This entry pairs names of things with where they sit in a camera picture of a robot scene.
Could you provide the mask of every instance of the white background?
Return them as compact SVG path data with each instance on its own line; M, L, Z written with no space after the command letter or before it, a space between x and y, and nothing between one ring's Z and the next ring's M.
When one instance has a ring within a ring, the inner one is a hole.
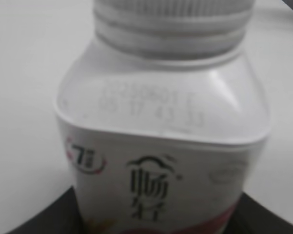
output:
M91 8L90 0L0 0L0 234L71 185L52 99L92 38ZM246 192L293 223L293 12L258 0L246 48L274 122Z

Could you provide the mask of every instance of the bottle cap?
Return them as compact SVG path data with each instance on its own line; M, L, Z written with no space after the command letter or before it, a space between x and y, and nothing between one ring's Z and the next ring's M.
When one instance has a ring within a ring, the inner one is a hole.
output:
M96 34L125 53L186 60L224 54L243 39L255 0L94 0Z

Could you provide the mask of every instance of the bottle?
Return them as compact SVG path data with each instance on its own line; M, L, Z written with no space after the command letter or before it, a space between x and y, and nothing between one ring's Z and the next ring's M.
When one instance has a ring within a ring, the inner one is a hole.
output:
M89 233L220 234L270 132L253 0L96 0L55 110Z

